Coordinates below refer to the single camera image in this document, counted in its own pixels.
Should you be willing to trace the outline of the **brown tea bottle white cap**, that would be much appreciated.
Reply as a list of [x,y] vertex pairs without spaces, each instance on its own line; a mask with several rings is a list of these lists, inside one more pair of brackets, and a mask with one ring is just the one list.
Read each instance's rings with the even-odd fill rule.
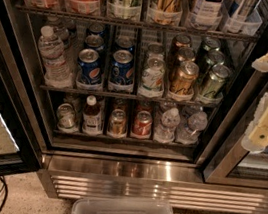
[[89,95],[83,110],[83,132],[98,135],[102,130],[101,106],[93,95]]

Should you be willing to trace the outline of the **white blue can top shelf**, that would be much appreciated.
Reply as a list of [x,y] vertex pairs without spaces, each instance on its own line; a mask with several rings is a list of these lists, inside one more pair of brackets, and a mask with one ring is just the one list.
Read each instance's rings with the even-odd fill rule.
[[257,5],[260,0],[225,0],[220,29],[226,33],[254,35],[262,24]]

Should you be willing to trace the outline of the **clear water bottle bottom right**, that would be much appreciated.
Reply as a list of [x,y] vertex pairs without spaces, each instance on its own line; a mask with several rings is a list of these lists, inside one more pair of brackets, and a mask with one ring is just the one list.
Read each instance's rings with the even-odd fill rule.
[[199,111],[191,115],[178,127],[176,141],[185,145],[195,144],[200,133],[207,127],[207,122],[205,112]]

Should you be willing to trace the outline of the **clear water bottle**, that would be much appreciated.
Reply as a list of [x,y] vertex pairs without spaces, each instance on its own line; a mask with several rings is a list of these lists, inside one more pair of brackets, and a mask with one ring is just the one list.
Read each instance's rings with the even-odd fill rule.
[[199,111],[191,115],[178,127],[176,141],[185,145],[195,144],[200,133],[207,127],[207,122],[205,112]]
[[160,143],[170,143],[175,138],[175,131],[178,127],[181,117],[179,110],[174,107],[168,109],[161,116],[158,125],[155,126],[154,140]]

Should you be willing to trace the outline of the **clear water bottle bottom left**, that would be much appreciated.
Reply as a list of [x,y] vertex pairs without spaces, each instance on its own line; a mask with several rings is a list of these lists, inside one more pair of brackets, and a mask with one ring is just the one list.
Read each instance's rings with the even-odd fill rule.
[[170,143],[175,138],[175,131],[178,127],[181,117],[179,110],[174,107],[168,109],[161,116],[158,125],[155,126],[154,140],[160,143]]

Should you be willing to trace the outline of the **red can bottom shelf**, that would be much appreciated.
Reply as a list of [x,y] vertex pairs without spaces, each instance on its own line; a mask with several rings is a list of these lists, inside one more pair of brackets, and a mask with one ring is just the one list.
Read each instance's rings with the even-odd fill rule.
[[149,138],[151,136],[152,115],[148,111],[139,111],[134,118],[131,135],[135,138]]

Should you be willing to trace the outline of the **gold can bottom shelf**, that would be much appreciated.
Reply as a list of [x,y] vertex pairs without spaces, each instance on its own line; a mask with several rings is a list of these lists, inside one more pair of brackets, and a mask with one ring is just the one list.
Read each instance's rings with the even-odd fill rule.
[[126,135],[126,113],[121,109],[114,109],[109,118],[108,135],[120,138]]

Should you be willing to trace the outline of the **silver can bottom shelf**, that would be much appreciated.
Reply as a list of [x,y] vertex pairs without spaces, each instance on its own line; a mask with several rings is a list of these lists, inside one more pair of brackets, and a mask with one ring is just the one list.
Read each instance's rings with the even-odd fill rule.
[[56,110],[57,113],[57,127],[59,130],[64,131],[65,133],[74,133],[77,132],[77,117],[72,104],[61,104]]

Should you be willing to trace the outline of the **clear water bottle middle shelf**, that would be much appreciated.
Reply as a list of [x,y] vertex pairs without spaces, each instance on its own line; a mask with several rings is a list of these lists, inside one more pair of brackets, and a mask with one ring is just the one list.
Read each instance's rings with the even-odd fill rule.
[[46,70],[44,77],[46,85],[56,88],[71,88],[73,72],[67,61],[64,43],[54,33],[51,26],[43,26],[40,33],[37,46]]

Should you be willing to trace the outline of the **steel fridge bottom grille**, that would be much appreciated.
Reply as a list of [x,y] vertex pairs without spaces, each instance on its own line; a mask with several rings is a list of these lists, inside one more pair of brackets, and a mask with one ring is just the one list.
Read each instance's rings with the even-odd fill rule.
[[174,208],[268,214],[268,189],[203,182],[195,168],[175,162],[55,151],[37,176],[53,198],[149,198]]

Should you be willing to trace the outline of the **green soda can front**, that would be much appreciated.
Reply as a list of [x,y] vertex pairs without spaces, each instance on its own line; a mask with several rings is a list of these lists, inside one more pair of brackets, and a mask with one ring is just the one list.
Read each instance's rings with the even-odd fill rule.
[[224,64],[213,66],[198,86],[196,101],[203,104],[218,104],[231,73]]

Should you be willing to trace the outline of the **gold soda can front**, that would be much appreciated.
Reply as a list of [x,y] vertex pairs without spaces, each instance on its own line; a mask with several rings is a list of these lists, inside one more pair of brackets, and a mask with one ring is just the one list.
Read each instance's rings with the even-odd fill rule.
[[183,61],[173,68],[168,96],[176,101],[188,101],[194,96],[194,83],[199,76],[198,65],[192,61]]

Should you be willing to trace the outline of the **blue pepsi can right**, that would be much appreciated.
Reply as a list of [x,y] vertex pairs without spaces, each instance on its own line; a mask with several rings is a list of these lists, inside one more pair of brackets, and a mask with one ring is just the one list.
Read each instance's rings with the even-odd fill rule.
[[134,57],[128,50],[117,50],[113,53],[109,90],[130,93],[134,85]]

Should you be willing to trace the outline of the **blue pepsi can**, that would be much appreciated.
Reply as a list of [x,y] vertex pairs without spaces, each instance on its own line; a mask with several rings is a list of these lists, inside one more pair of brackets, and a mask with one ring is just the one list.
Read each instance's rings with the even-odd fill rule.
[[78,89],[100,90],[102,88],[102,70],[97,51],[88,48],[80,51],[78,55],[78,74],[76,85]]
[[134,85],[134,57],[128,50],[117,50],[113,53],[109,90],[130,93]]

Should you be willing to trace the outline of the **blue pepsi can left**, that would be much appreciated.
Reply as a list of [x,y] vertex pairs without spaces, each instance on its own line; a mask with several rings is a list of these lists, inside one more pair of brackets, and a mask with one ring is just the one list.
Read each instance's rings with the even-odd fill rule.
[[102,88],[102,70],[97,51],[88,48],[80,51],[78,55],[78,74],[76,85],[78,89],[100,90]]

